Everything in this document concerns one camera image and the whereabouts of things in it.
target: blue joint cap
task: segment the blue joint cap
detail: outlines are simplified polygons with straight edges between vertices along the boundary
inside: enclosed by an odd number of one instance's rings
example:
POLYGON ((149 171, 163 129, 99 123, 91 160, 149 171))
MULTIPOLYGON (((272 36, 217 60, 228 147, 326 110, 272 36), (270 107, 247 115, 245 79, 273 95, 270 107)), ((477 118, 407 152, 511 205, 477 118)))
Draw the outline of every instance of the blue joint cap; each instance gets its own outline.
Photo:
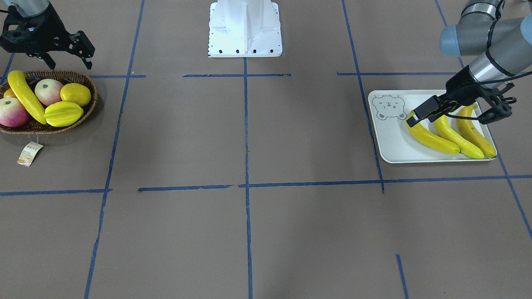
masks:
POLYGON ((460 47, 458 45, 458 34, 456 25, 445 27, 439 38, 439 49, 445 56, 460 57, 460 47))
POLYGON ((532 14, 521 21, 521 34, 528 44, 532 45, 532 14))

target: rectangular tray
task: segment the rectangular tray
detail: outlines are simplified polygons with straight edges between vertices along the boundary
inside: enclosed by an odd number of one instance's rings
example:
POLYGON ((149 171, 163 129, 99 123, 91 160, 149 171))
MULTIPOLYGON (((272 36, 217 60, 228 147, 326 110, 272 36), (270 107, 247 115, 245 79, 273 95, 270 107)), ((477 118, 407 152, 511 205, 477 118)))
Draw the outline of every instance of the rectangular tray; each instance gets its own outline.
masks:
MULTIPOLYGON (((433 95, 442 95, 445 90, 374 90, 368 96, 371 118, 380 156, 388 163, 434 163, 434 162, 480 162, 494 158, 473 159, 464 154, 446 154, 417 141, 408 131, 407 114, 433 95)), ((480 108, 473 117, 480 115, 480 108)), ((456 120, 449 118, 456 131, 456 120)), ((473 121, 477 130, 493 144, 488 127, 473 121)), ((437 134, 434 124, 422 120, 421 124, 437 134)))

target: cartoon bear face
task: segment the cartoon bear face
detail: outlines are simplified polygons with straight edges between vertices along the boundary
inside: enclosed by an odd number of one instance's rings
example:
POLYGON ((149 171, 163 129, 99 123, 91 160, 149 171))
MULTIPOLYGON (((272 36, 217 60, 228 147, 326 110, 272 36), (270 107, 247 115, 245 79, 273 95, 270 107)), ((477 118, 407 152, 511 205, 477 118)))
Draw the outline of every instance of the cartoon bear face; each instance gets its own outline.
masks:
POLYGON ((377 109, 377 117, 380 120, 385 120, 387 118, 406 119, 406 113, 404 113, 404 100, 399 96, 375 96, 371 100, 371 104, 377 109))

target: paper tag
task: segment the paper tag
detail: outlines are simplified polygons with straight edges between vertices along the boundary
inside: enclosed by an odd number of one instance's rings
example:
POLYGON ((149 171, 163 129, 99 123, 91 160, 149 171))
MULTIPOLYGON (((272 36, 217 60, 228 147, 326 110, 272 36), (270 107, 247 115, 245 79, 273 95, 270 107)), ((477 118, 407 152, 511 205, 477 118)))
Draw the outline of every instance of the paper tag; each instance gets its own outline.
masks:
POLYGON ((43 146, 44 145, 35 143, 33 141, 28 143, 28 145, 26 145, 26 147, 22 150, 17 163, 26 167, 30 167, 31 163, 35 159, 35 155, 37 155, 37 152, 43 148, 43 146))

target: wicker basket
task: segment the wicker basket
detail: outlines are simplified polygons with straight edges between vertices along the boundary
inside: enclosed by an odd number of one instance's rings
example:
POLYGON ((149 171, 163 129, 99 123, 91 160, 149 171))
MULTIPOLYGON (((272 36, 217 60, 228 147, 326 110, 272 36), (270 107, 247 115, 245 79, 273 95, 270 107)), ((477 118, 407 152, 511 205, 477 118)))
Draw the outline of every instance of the wicker basket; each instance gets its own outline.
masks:
MULTIPOLYGON (((30 117, 30 120, 25 123, 24 125, 16 128, 10 128, 0 125, 0 130, 4 133, 8 134, 55 134, 55 133, 61 133, 65 132, 67 130, 70 130, 72 128, 75 128, 79 126, 82 122, 84 122, 89 115, 93 112, 94 108, 96 107, 97 99, 98 99, 98 92, 96 90, 96 85, 94 85, 94 82, 87 76, 80 72, 76 71, 61 71, 61 70, 45 70, 45 71, 27 71, 24 72, 29 77, 38 77, 38 78, 51 78, 55 79, 62 84, 68 84, 68 83, 79 83, 82 85, 85 85, 89 88, 90 94, 92 94, 92 98, 90 99, 90 102, 82 107, 83 108, 83 115, 81 118, 76 121, 75 123, 71 124, 67 127, 52 127, 49 124, 42 124, 38 121, 36 121, 34 118, 30 117)), ((4 92, 9 89, 9 83, 7 80, 0 86, 0 98, 4 97, 4 92)))

